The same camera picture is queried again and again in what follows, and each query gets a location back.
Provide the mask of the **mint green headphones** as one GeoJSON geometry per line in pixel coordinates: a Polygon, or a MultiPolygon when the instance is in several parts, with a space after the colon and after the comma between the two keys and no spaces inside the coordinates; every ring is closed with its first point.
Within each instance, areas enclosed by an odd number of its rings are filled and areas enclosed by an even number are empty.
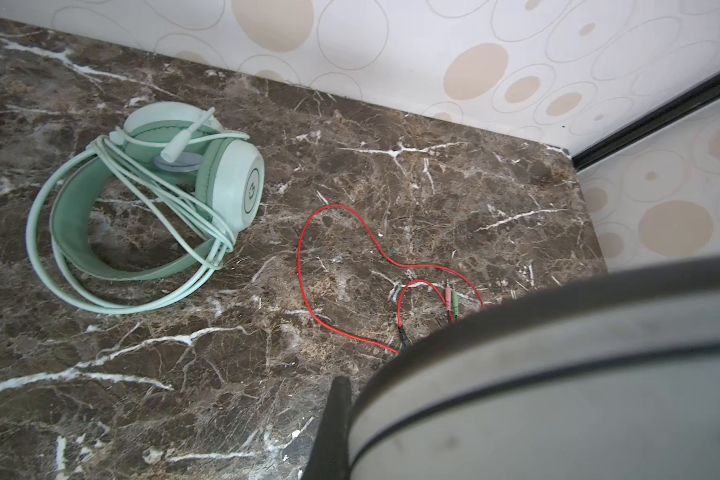
{"type": "Polygon", "coordinates": [[[32,268],[58,298],[108,315],[157,310],[198,290],[223,266],[240,232],[254,221],[265,162],[246,133],[228,130],[214,109],[163,101],[132,112],[123,126],[95,138],[45,182],[27,218],[32,268]],[[166,227],[184,255],[143,271],[117,270],[88,240],[96,200],[117,179],[166,227]],[[86,290],[74,269],[105,281],[150,281],[194,268],[181,286],[141,305],[107,301],[86,290]]]}

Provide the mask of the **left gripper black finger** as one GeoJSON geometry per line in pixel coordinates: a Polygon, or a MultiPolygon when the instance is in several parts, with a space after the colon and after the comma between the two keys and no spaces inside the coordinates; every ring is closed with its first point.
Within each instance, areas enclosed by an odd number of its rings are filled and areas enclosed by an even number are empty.
{"type": "Polygon", "coordinates": [[[348,377],[337,376],[324,406],[302,480],[347,479],[349,476],[348,429],[352,388],[348,377]]]}

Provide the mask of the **white black red headphones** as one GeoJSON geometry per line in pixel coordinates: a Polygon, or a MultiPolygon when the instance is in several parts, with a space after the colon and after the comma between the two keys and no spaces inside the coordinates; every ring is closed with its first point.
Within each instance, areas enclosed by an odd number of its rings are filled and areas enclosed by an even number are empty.
{"type": "Polygon", "coordinates": [[[720,479],[720,256],[527,295],[361,392],[354,479],[720,479]]]}

